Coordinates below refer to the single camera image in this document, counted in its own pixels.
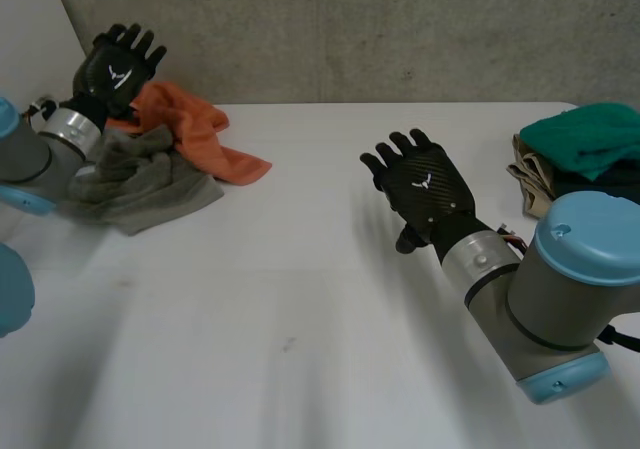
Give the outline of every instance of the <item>white table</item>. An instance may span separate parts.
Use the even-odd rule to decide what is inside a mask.
[[[550,406],[516,388],[431,249],[358,161],[423,128],[479,216],[530,238],[510,136],[561,103],[226,106],[230,147],[272,171],[133,238],[25,218],[7,243],[37,286],[0,342],[0,447],[635,448],[640,361]],[[619,329],[640,334],[635,316]]]

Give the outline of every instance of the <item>green towel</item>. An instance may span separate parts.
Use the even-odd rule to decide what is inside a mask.
[[[623,104],[591,104],[535,122],[520,138],[558,169],[593,181],[621,159],[640,160],[640,114]]]

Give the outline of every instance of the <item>gray concrete wall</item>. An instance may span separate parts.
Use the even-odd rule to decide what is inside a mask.
[[[62,0],[85,49],[155,29],[159,75],[217,103],[640,96],[640,0]]]

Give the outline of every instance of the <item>logo on robot hand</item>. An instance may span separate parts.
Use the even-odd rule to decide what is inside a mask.
[[[112,81],[118,80],[118,82],[116,83],[115,86],[113,86],[113,88],[118,89],[122,84],[124,84],[127,81],[127,79],[129,79],[129,76],[131,75],[132,72],[133,72],[133,69],[129,69],[129,72],[127,72],[126,74],[118,74],[113,70],[111,65],[109,65],[109,74],[111,75],[111,80]]]

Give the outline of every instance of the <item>light blue joint cap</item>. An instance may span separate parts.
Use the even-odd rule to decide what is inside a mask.
[[[595,286],[640,283],[640,205],[604,192],[573,192],[538,222],[536,249],[552,268]]]
[[[0,97],[0,139],[16,130],[20,123],[20,113],[4,97]]]
[[[611,373],[607,358],[597,352],[518,381],[534,404],[548,404],[580,392]]]
[[[0,337],[27,323],[35,300],[26,264],[15,251],[0,244]]]
[[[46,216],[56,208],[56,204],[48,199],[21,191],[20,189],[1,185],[0,202],[4,202],[20,211],[35,216]]]

